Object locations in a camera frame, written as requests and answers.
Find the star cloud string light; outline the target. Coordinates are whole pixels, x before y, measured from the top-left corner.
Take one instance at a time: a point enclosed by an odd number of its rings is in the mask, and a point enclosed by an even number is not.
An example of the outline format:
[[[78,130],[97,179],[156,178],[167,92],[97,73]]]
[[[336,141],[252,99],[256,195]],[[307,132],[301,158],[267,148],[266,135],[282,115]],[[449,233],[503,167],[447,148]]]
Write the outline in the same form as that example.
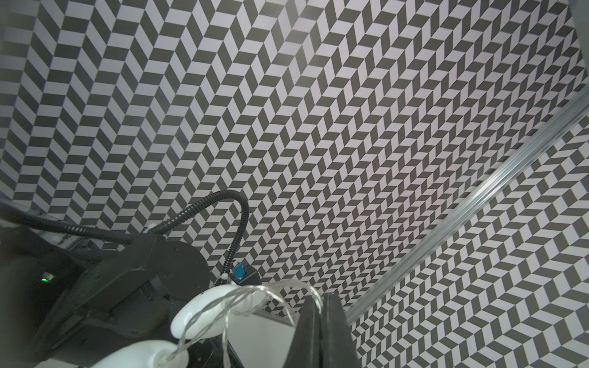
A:
[[[204,338],[222,336],[222,364],[231,367],[229,355],[229,325],[233,315],[248,315],[257,311],[269,300],[284,305],[288,320],[296,326],[298,319],[285,298],[284,288],[302,288],[311,294],[311,300],[319,311],[322,298],[314,287],[296,279],[262,285],[221,285],[197,295],[178,312],[170,325],[172,334],[179,333],[179,342],[146,340],[104,357],[96,367],[187,367],[190,362],[188,349]]]

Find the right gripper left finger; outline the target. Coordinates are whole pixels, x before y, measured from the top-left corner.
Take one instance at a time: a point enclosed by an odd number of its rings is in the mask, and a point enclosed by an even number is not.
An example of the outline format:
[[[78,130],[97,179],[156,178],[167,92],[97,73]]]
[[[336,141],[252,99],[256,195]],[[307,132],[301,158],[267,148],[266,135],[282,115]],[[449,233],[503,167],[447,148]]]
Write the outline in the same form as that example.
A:
[[[321,367],[321,313],[312,297],[306,297],[284,368]]]

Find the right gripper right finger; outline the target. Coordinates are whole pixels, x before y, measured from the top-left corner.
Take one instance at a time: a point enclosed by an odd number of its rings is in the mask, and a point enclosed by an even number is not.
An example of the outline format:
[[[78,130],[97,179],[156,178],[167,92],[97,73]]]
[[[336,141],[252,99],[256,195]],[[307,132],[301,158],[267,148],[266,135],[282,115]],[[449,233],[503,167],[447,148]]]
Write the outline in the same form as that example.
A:
[[[341,299],[323,295],[321,312],[321,367],[361,368]]]

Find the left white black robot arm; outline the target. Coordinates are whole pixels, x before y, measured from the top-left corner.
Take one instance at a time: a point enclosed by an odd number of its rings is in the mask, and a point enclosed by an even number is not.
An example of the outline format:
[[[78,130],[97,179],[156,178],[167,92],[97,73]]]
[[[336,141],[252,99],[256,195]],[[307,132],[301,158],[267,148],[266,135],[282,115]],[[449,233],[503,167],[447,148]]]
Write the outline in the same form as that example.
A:
[[[225,253],[229,277],[248,224],[247,198],[212,193],[146,232],[127,234],[1,205],[1,365],[49,360],[91,366],[123,347],[170,340],[175,314],[210,287],[201,252],[167,234],[211,205],[235,200],[241,218]]]

